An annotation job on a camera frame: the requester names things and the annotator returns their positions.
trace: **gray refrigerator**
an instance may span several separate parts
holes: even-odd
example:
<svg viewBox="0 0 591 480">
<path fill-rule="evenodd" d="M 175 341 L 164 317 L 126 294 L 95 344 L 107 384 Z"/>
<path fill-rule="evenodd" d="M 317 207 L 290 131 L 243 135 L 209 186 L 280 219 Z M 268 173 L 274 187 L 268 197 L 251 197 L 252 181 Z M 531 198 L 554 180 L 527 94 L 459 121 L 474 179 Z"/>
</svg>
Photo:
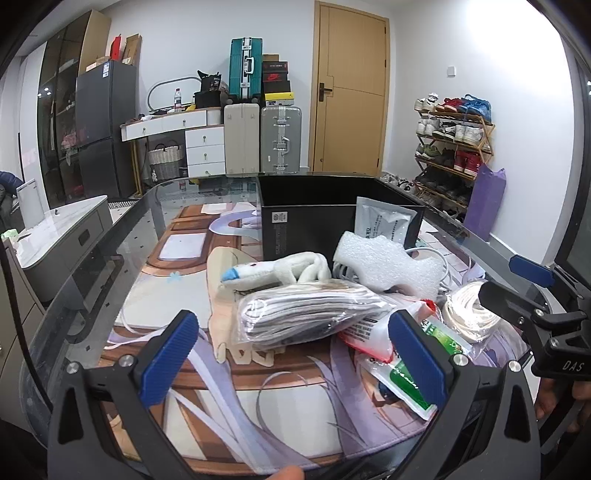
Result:
<svg viewBox="0 0 591 480">
<path fill-rule="evenodd" d="M 76 132 L 87 198 L 129 198 L 135 191 L 131 146 L 121 125 L 135 117 L 137 68 L 110 60 L 76 80 Z"/>
</svg>

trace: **foam packing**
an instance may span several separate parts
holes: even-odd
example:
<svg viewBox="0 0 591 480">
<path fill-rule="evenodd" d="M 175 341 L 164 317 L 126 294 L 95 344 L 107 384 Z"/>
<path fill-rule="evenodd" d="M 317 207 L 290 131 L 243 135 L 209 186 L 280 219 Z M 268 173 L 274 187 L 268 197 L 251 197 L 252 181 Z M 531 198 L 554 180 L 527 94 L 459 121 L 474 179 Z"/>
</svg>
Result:
<svg viewBox="0 0 591 480">
<path fill-rule="evenodd" d="M 445 267 L 440 257 L 411 258 L 402 244 L 384 236 L 361 238 L 352 232 L 341 237 L 333 257 L 351 268 L 359 283 L 375 292 L 393 287 L 419 299 L 435 300 Z"/>
</svg>

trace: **human hand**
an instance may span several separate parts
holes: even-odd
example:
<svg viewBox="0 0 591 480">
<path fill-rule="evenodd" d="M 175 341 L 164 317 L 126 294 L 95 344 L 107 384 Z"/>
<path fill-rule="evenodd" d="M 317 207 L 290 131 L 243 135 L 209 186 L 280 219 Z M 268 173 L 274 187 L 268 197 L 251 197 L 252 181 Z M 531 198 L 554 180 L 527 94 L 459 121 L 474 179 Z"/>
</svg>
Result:
<svg viewBox="0 0 591 480">
<path fill-rule="evenodd" d="M 550 378 L 542 378 L 540 380 L 538 396 L 535 399 L 535 417 L 538 420 L 549 415 L 556 408 L 558 399 L 554 393 L 555 384 L 556 380 Z M 591 382 L 575 382 L 572 394 L 575 400 L 585 402 L 577 420 L 571 423 L 566 430 L 567 432 L 575 433 L 585 425 L 585 422 L 587 422 L 589 416 L 591 416 Z"/>
<path fill-rule="evenodd" d="M 267 480 L 304 480 L 304 471 L 298 466 L 286 466 Z"/>
</svg>

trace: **desk drawer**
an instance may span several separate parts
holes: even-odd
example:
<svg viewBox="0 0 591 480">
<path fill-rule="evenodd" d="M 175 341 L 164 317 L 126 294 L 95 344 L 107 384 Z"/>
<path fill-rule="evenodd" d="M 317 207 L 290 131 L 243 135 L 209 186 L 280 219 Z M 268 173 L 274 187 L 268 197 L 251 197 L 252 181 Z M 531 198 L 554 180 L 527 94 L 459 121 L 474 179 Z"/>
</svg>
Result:
<svg viewBox="0 0 591 480">
<path fill-rule="evenodd" d="M 56 254 L 63 256 L 66 267 L 72 271 L 102 232 L 103 225 L 100 222 L 99 212 L 94 212 L 60 242 L 57 246 L 59 252 Z"/>
<path fill-rule="evenodd" d="M 224 146 L 193 147 L 187 149 L 187 165 L 225 162 Z"/>
<path fill-rule="evenodd" d="M 136 124 L 125 127 L 127 130 L 127 140 L 133 138 L 147 137 L 148 135 L 155 135 L 162 131 L 162 119 L 153 118 L 145 122 L 137 122 Z"/>
<path fill-rule="evenodd" d="M 226 164 L 224 162 L 189 165 L 189 178 L 209 177 L 210 175 L 224 175 L 225 173 Z"/>
<path fill-rule="evenodd" d="M 207 125 L 207 111 L 194 110 L 193 112 L 168 114 L 162 117 L 162 131 L 171 132 L 186 128 L 205 127 Z"/>
<path fill-rule="evenodd" d="M 185 132 L 185 146 L 187 148 L 209 145 L 223 145 L 223 127 L 198 128 Z"/>
</svg>

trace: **shoe box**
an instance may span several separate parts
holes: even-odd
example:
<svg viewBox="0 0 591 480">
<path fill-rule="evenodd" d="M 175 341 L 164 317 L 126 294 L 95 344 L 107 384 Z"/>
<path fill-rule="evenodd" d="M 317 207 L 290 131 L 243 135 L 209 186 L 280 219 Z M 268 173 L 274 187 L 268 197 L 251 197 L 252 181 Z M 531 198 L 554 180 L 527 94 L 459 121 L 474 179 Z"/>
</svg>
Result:
<svg viewBox="0 0 591 480">
<path fill-rule="evenodd" d="M 264 93 L 283 93 L 291 91 L 291 83 L 287 79 L 286 61 L 263 61 L 262 87 Z"/>
<path fill-rule="evenodd" d="M 266 73 L 285 73 L 288 74 L 289 70 L 287 68 L 286 61 L 263 61 L 262 63 L 262 72 L 263 74 Z"/>
</svg>

